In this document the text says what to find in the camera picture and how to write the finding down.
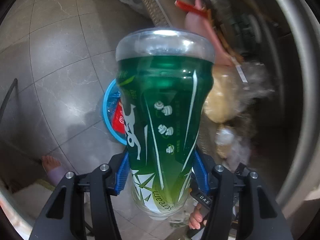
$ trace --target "bare foot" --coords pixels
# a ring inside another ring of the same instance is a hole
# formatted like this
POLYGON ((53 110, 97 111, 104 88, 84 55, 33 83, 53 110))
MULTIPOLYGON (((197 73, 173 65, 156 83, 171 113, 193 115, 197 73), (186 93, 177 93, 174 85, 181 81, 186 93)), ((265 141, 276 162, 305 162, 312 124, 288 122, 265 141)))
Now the bare foot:
POLYGON ((61 163, 57 159, 53 158, 52 156, 42 156, 41 160, 42 160, 43 168, 46 171, 46 173, 48 173, 54 168, 61 166, 61 163))

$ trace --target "plastic bottle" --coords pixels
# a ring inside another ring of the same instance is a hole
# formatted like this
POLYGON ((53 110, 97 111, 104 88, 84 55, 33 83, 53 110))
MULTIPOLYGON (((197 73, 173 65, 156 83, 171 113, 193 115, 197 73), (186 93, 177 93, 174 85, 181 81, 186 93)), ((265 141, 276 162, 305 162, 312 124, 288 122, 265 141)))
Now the plastic bottle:
POLYGON ((132 197, 151 218, 165 219, 188 197, 214 49, 197 34, 147 29, 123 38, 116 60, 132 197))

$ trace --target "black device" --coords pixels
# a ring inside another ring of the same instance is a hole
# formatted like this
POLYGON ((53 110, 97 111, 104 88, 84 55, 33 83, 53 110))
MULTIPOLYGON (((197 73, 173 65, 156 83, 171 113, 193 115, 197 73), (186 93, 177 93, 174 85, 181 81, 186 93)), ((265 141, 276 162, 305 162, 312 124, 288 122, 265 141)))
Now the black device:
MULTIPOLYGON (((93 172, 67 172, 42 209, 30 240, 84 240, 84 192, 90 192, 92 225, 96 240, 121 240, 110 196, 119 194, 129 168, 128 153, 114 155, 109 164, 93 172)), ((227 240, 234 195, 239 194, 237 240, 291 240, 292 235, 275 198, 260 176, 240 164, 235 173, 216 165, 197 148, 193 162, 191 195, 210 211, 201 240, 227 240)))

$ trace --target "blue plastic rim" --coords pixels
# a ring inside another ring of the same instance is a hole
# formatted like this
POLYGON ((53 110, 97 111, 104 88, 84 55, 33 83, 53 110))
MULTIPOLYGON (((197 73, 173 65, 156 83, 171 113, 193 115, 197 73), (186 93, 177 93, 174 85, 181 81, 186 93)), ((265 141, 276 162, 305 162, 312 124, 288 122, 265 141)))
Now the blue plastic rim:
POLYGON ((111 125, 111 122, 110 122, 110 119, 109 119, 109 116, 108 116, 108 110, 107 110, 107 102, 108 102, 108 98, 109 98, 109 95, 111 93, 115 93, 115 92, 118 92, 119 91, 119 88, 117 87, 116 85, 116 79, 114 79, 111 84, 108 86, 108 89, 104 95, 104 98, 103 98, 103 105, 102 105, 102 112, 103 112, 103 118, 104 118, 104 122, 106 123, 110 133, 113 135, 114 138, 116 138, 119 142, 121 142, 122 144, 124 145, 127 145, 127 140, 125 138, 122 138, 120 136, 119 133, 117 133, 113 128, 112 128, 112 125, 111 125))

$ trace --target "metal screw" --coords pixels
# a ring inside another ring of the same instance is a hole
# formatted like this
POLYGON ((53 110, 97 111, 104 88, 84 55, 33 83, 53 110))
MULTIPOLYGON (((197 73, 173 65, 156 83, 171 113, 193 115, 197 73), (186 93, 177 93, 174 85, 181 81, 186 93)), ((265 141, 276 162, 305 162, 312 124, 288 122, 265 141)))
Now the metal screw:
POLYGON ((222 165, 217 165, 217 166, 215 166, 215 169, 216 169, 216 171, 218 171, 218 172, 224 171, 224 167, 223 167, 222 165))
POLYGON ((108 164, 101 164, 100 170, 102 170, 102 171, 107 171, 107 170, 109 170, 109 165, 108 165, 108 164))
POLYGON ((258 173, 256 173, 255 171, 250 172, 250 177, 253 179, 256 179, 258 177, 258 173))
POLYGON ((72 171, 68 171, 66 174, 67 179, 71 179, 74 176, 74 173, 72 171))

